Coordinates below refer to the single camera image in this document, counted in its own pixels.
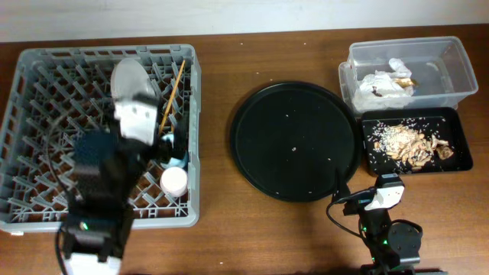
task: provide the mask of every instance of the white tissue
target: white tissue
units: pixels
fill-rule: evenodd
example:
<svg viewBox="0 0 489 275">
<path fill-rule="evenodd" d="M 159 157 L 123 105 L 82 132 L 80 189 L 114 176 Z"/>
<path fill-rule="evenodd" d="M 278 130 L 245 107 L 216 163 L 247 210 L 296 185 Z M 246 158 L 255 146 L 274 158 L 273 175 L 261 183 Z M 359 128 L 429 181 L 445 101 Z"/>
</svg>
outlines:
<svg viewBox="0 0 489 275">
<path fill-rule="evenodd" d="M 375 71 L 375 74 L 366 75 L 362 81 L 358 82 L 359 87 L 352 99 L 357 111 L 402 108 L 413 101 L 410 99 L 414 93 L 413 87 L 403 89 L 393 81 L 393 78 L 410 78 L 411 71 L 404 66 L 403 61 L 397 58 L 391 58 L 389 65 L 395 71 L 394 73 Z"/>
</svg>

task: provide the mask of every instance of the plastic grid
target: plastic grid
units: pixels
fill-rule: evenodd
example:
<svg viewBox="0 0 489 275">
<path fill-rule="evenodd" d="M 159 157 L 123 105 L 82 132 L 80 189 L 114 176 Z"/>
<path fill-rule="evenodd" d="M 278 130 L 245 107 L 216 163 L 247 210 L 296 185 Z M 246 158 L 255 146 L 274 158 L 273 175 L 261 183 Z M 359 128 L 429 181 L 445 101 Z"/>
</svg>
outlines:
<svg viewBox="0 0 489 275">
<path fill-rule="evenodd" d="M 67 214 L 67 203 L 47 166 L 46 133 L 57 116 L 75 108 L 51 138 L 50 149 L 59 178 L 76 189 L 72 177 L 74 141 L 84 131 L 104 125 L 102 114 L 111 107 L 110 101 L 104 100 L 110 97 L 110 76 L 114 65 L 126 57 L 135 58 L 146 69 L 155 91 L 165 100 L 162 112 L 176 85 L 177 64 L 183 59 L 189 64 L 164 128 L 169 131 L 184 112 L 190 113 L 189 192 L 180 198 L 165 194 L 158 184 L 163 168 L 150 162 L 129 198 L 134 217 L 147 221 L 136 220 L 133 227 L 195 224 L 199 214 L 200 67 L 190 45 L 153 45 L 33 49 L 21 54 L 0 133 L 0 229 L 52 231 L 59 226 Z"/>
</svg>

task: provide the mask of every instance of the black plate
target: black plate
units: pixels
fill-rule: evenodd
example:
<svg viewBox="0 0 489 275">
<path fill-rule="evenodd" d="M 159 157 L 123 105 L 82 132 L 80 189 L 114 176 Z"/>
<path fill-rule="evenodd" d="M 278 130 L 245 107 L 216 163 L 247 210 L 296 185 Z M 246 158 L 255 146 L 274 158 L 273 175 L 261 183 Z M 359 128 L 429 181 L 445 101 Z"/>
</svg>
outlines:
<svg viewBox="0 0 489 275">
<path fill-rule="evenodd" d="M 330 91 L 304 82 L 253 94 L 236 113 L 230 139 L 246 179 L 285 201 L 330 195 L 335 169 L 349 180 L 361 159 L 361 133 L 350 109 Z"/>
<path fill-rule="evenodd" d="M 421 130 L 427 139 L 431 140 L 431 135 L 436 133 L 438 139 L 449 142 L 453 149 L 453 156 L 446 160 L 441 160 L 437 154 L 432 157 L 433 162 L 428 162 L 416 172 L 411 171 L 411 166 L 407 163 L 406 167 L 400 168 L 395 161 L 384 153 L 374 151 L 375 139 L 372 138 L 374 126 L 379 122 L 386 125 L 413 125 L 412 129 Z M 468 149 L 467 140 L 462 130 L 460 118 L 457 111 L 452 108 L 423 108 L 407 110 L 390 110 L 366 112 L 361 117 L 362 131 L 367 150 L 368 165 L 371 172 L 377 175 L 385 173 L 432 173 L 470 170 L 473 166 L 471 152 Z"/>
</svg>

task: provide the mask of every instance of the small white container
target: small white container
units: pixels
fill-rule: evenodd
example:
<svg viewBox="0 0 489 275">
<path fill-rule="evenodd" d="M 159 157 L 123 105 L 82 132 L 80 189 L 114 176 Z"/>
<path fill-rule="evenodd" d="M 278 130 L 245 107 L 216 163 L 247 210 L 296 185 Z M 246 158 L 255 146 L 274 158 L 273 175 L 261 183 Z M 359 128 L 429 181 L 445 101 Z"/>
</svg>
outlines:
<svg viewBox="0 0 489 275">
<path fill-rule="evenodd" d="M 163 171 L 160 178 L 161 189 L 173 197 L 183 196 L 187 191 L 188 176 L 180 167 L 171 167 Z"/>
</svg>

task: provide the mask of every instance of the plastic container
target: plastic container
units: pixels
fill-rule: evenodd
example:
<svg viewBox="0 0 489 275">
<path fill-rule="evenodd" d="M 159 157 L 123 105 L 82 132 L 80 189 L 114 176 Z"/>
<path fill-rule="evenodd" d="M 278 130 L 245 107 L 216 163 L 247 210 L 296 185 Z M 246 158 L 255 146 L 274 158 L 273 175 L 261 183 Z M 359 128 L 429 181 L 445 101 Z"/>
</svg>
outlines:
<svg viewBox="0 0 489 275">
<path fill-rule="evenodd" d="M 170 97 L 178 74 L 177 64 L 186 61 L 173 108 L 189 112 L 189 163 L 186 195 L 165 195 L 159 184 L 163 168 L 152 162 L 141 177 L 129 202 L 134 206 L 133 228 L 174 228 L 194 225 L 199 219 L 199 114 L 201 70 L 190 45 L 81 47 L 31 49 L 21 53 L 0 131 L 0 230 L 21 235 L 25 231 L 56 231 L 67 214 L 64 194 L 52 180 L 44 156 L 44 136 L 61 112 L 75 107 L 79 114 L 63 127 L 56 150 L 70 148 L 73 138 L 92 122 L 102 123 L 114 65 L 134 58 L 149 74 L 157 95 Z M 88 108 L 82 102 L 91 101 Z M 176 124 L 176 118 L 169 116 Z M 60 179 L 73 185 L 70 153 L 54 160 Z"/>
<path fill-rule="evenodd" d="M 354 43 L 348 62 L 342 63 L 340 84 L 345 102 L 355 116 L 372 108 L 357 110 L 351 103 L 358 81 L 375 70 L 392 72 L 390 58 L 400 58 L 419 83 L 414 95 L 398 99 L 372 99 L 387 105 L 403 103 L 404 108 L 452 107 L 478 90 L 474 70 L 464 46 L 457 37 L 426 37 Z"/>
</svg>

